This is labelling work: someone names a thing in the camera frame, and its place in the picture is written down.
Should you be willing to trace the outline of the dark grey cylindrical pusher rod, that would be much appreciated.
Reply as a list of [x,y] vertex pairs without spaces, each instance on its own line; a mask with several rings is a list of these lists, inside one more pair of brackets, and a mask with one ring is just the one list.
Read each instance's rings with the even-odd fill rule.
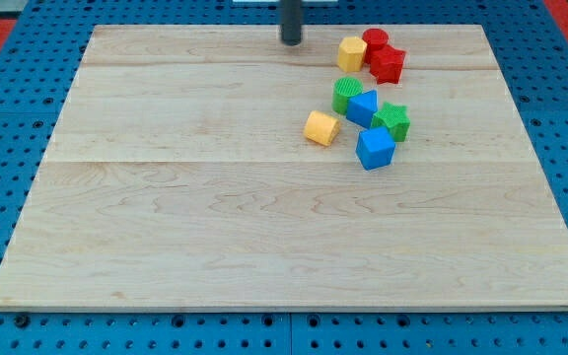
[[280,0],[280,40],[288,46],[302,41],[302,0]]

